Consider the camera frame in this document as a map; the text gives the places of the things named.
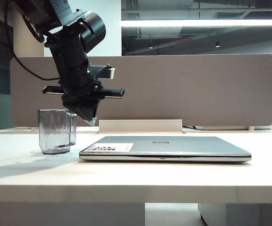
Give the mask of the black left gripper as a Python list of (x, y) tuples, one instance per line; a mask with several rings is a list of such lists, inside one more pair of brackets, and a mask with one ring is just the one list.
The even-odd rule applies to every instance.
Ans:
[(125, 94), (125, 90), (124, 88), (106, 89), (102, 86), (99, 79), (114, 78), (115, 68), (110, 65), (90, 65), (87, 72), (94, 75), (93, 81), (87, 85), (72, 88), (71, 95), (88, 98), (82, 99), (79, 102), (78, 99), (62, 96), (62, 104), (73, 113), (78, 113), (78, 115), (90, 126), (94, 126), (97, 119), (97, 108), (100, 103), (99, 99), (122, 98)]

